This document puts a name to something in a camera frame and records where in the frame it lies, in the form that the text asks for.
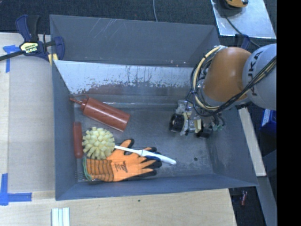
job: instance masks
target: red cylinder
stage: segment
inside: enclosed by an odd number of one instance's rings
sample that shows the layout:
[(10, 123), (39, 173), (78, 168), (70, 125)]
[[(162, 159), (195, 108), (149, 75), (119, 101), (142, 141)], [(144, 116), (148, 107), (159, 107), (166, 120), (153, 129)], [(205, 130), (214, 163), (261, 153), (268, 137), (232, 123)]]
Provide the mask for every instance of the red cylinder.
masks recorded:
[(130, 119), (130, 114), (87, 96), (87, 99), (71, 101), (80, 104), (83, 114), (114, 129), (124, 131)]
[(81, 123), (79, 121), (75, 121), (73, 123), (73, 143), (74, 143), (74, 155), (76, 158), (83, 157), (83, 146), (82, 146), (82, 129)]

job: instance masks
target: yellow-green scrub brush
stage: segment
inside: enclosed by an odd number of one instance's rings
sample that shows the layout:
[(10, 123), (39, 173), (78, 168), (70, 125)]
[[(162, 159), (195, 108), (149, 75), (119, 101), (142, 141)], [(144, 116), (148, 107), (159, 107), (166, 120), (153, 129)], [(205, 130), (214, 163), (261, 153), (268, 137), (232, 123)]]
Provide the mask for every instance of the yellow-green scrub brush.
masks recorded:
[(87, 158), (103, 160), (112, 154), (115, 139), (107, 129), (92, 127), (83, 136), (82, 145)]

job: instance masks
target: blue clamp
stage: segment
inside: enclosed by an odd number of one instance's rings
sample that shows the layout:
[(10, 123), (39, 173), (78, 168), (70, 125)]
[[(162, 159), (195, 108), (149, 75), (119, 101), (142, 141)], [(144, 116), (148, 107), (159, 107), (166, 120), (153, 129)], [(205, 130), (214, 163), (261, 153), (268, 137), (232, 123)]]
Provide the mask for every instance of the blue clamp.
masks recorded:
[(47, 52), (47, 47), (55, 46), (54, 52), (59, 60), (63, 59), (65, 48), (63, 38), (60, 36), (54, 37), (52, 41), (41, 42), (37, 34), (37, 23), (39, 16), (22, 15), (16, 20), (16, 27), (19, 34), (22, 35), (24, 42), (19, 46), (19, 50), (0, 56), (0, 61), (6, 60), (18, 55), (36, 56), (50, 62), (51, 56)]
[(0, 190), (0, 205), (7, 206), (9, 202), (31, 202), (32, 193), (8, 193), (8, 174), (2, 174), (1, 190)]
[[(16, 45), (4, 46), (3, 49), (8, 54), (20, 51), (20, 48), (17, 47)], [(10, 59), (7, 59), (5, 72), (8, 73), (9, 71), (10, 71)]]

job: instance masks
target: black cable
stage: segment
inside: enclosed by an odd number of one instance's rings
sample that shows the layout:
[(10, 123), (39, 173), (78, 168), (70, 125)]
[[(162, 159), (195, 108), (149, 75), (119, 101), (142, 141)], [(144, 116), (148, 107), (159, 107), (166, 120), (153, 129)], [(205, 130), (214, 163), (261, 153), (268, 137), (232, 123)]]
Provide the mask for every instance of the black cable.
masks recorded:
[(250, 88), (252, 88), (253, 86), (255, 86), (259, 81), (261, 81), (264, 77), (266, 77), (273, 68), (275, 68), (276, 65), (276, 59), (277, 56), (275, 56), (247, 85), (246, 87), (237, 95), (233, 96), (232, 98), (230, 98), (228, 101), (226, 101), (224, 104), (222, 104), (221, 106), (219, 106), (219, 108), (215, 111), (209, 111), (206, 110), (204, 108), (201, 108), (195, 104), (195, 94), (193, 95), (193, 106), (197, 112), (197, 114), (199, 114), (200, 116), (203, 117), (209, 117), (209, 116), (213, 116), (221, 111), (223, 111), (224, 109), (226, 109), (227, 107), (229, 107), (231, 104), (233, 104), (234, 102), (236, 102), (243, 94), (245, 94)]
[[(238, 30), (238, 28), (236, 26), (234, 26), (234, 24), (230, 21), (230, 19), (228, 19), (227, 16), (224, 15), (224, 17), (229, 22), (229, 24), (236, 30), (236, 32), (238, 32), (241, 35), (244, 35), (240, 30)], [(250, 40), (250, 43), (252, 43), (256, 47), (260, 48), (260, 46), (257, 43), (253, 42), (252, 40)]]

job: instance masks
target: orange glove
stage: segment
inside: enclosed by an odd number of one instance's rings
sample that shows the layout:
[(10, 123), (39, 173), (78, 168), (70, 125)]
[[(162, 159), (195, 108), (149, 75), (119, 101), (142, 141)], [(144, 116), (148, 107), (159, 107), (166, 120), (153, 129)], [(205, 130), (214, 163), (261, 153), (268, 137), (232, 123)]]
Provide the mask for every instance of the orange glove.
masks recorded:
[[(120, 146), (131, 147), (133, 139), (127, 139)], [(144, 150), (155, 151), (156, 148), (145, 148)], [(147, 177), (156, 175), (156, 168), (162, 163), (154, 159), (147, 159), (136, 153), (115, 149), (105, 160), (84, 159), (83, 166), (85, 176), (88, 180), (101, 180), (104, 182), (118, 182), (133, 177)]]

